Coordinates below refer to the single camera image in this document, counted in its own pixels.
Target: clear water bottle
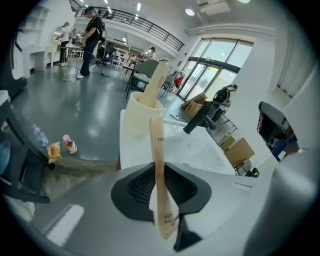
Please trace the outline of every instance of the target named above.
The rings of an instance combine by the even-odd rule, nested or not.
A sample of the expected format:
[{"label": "clear water bottle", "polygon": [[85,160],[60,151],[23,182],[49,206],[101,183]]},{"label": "clear water bottle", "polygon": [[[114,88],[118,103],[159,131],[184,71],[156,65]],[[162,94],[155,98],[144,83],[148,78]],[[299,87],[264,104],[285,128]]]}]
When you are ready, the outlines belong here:
[{"label": "clear water bottle", "polygon": [[47,139],[46,135],[35,124],[32,125],[32,130],[33,130],[33,134],[35,136],[35,139],[37,141],[41,142],[42,147],[46,147],[48,145],[48,139]]}]

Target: beige cup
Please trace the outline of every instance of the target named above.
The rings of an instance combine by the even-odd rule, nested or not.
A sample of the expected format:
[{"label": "beige cup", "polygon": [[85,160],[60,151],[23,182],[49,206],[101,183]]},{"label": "beige cup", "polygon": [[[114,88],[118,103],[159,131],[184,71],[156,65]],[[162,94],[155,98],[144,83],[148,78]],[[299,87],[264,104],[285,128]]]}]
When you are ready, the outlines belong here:
[{"label": "beige cup", "polygon": [[132,92],[126,105],[122,128],[134,137],[143,137],[149,134],[149,119],[163,116],[165,109],[160,101],[155,100],[154,108],[145,106],[139,102],[142,92]]}]

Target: sink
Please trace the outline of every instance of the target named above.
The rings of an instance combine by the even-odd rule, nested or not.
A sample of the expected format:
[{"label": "sink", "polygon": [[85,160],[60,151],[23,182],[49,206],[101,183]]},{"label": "sink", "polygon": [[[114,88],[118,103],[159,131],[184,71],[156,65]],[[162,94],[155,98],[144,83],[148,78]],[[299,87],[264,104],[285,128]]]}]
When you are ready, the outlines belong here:
[{"label": "sink", "polygon": [[[122,129],[125,110],[120,114],[121,169],[152,162],[150,135],[134,138]],[[164,160],[210,172],[235,175],[230,162],[204,127],[197,126],[191,134],[183,131],[186,123],[163,120]]]}]

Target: cardboard box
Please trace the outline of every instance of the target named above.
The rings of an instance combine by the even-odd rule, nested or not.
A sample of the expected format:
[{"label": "cardboard box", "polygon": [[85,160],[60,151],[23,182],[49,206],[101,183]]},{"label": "cardboard box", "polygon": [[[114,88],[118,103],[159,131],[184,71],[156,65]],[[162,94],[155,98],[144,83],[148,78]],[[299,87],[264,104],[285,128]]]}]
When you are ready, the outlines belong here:
[{"label": "cardboard box", "polygon": [[230,136],[221,144],[221,148],[226,152],[235,141],[235,138]]},{"label": "cardboard box", "polygon": [[239,166],[254,154],[255,152],[244,138],[234,143],[231,148],[224,152],[224,155],[229,160],[233,168]]},{"label": "cardboard box", "polygon": [[185,109],[185,112],[187,113],[187,115],[190,118],[193,118],[199,111],[199,109],[201,109],[202,105],[195,103],[194,101],[192,101]]},{"label": "cardboard box", "polygon": [[186,109],[191,102],[203,104],[207,98],[208,97],[206,96],[206,94],[204,92],[201,92],[198,95],[194,96],[193,98],[187,100],[185,103],[182,103],[180,107],[183,109]]}]

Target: faucet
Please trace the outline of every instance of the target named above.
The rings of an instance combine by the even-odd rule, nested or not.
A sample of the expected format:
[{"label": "faucet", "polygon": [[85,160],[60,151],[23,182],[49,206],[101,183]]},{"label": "faucet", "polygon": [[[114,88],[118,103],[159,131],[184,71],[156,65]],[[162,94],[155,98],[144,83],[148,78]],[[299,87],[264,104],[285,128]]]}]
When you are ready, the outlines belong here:
[{"label": "faucet", "polygon": [[204,101],[202,108],[200,108],[198,113],[196,113],[196,115],[191,119],[191,121],[183,128],[183,130],[187,134],[190,134],[201,122],[201,120],[205,120],[209,124],[210,130],[215,130],[216,129],[215,123],[210,119],[209,116],[207,116],[207,114],[209,113],[209,111],[212,109],[214,105],[228,106],[227,104],[219,103],[215,101]]}]

